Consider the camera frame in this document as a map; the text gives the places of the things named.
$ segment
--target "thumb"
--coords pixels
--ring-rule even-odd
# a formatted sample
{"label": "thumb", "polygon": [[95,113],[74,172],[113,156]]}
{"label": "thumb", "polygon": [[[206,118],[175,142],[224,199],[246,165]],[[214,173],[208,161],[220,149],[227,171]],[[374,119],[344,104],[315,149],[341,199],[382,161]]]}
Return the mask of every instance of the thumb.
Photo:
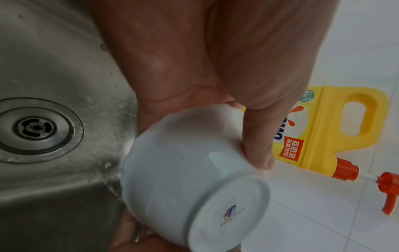
{"label": "thumb", "polygon": [[267,107],[262,110],[247,109],[244,114],[243,145],[249,161],[257,168],[272,170],[273,139],[282,121],[284,113],[279,108]]}

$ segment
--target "detergent bottle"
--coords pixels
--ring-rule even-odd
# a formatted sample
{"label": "detergent bottle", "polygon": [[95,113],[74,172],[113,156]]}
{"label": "detergent bottle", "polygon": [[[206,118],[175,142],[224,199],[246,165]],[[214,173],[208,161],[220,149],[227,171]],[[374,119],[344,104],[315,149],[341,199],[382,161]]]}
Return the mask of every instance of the detergent bottle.
{"label": "detergent bottle", "polygon": [[[342,113],[350,102],[359,102],[366,108],[356,136],[341,131]],[[274,158],[344,181],[357,178],[373,181],[387,194],[383,211],[390,214],[399,195],[399,175],[387,172],[379,177],[359,174],[358,166],[335,155],[376,144],[388,110],[388,97],[375,88],[309,87],[274,137]]]}

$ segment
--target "human hand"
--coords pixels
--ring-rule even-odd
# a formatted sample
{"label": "human hand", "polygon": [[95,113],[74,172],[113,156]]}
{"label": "human hand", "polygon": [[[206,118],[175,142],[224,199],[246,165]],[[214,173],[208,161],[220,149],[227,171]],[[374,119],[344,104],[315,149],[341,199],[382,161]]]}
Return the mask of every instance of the human hand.
{"label": "human hand", "polygon": [[[136,219],[125,210],[116,227],[108,252],[189,252],[185,248],[163,240],[147,229],[140,232],[138,242],[135,242],[138,228]],[[229,252],[240,252],[240,250],[236,248]]]}
{"label": "human hand", "polygon": [[141,131],[169,113],[246,106],[243,145],[258,168],[308,85],[339,0],[92,0],[91,13],[136,93]]}

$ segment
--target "sink drain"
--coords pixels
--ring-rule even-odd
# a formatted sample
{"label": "sink drain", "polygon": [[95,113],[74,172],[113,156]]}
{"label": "sink drain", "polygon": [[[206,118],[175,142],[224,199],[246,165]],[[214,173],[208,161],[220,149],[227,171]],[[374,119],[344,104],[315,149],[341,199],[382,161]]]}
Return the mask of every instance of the sink drain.
{"label": "sink drain", "polygon": [[38,163],[63,156],[83,137],[83,124],[68,108],[46,100],[0,101],[0,161]]}

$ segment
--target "sink basin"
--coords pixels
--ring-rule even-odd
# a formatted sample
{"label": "sink basin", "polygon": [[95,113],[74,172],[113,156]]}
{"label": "sink basin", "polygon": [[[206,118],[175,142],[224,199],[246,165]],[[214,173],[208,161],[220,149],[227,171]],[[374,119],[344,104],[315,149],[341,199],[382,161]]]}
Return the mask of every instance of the sink basin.
{"label": "sink basin", "polygon": [[0,154],[0,251],[106,251],[123,209],[119,167],[136,136],[137,100],[80,2],[0,0],[0,104],[44,100],[82,127],[50,158]]}

